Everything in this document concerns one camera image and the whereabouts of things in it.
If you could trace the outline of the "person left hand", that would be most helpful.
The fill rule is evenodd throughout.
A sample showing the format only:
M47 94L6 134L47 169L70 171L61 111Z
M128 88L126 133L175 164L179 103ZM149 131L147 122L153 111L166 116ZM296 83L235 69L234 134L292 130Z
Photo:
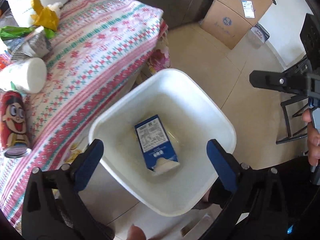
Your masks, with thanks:
M127 232L126 240L146 240L146 235L140 227L132 224Z

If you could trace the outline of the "person right hand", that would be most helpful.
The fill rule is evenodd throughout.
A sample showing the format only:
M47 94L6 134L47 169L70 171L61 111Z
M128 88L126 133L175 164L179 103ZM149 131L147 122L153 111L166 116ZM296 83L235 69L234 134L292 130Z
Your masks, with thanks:
M308 124L308 160L311 166L317 166L320 159L319 132L313 127L309 109L304 111L304 113L302 114L302 119Z

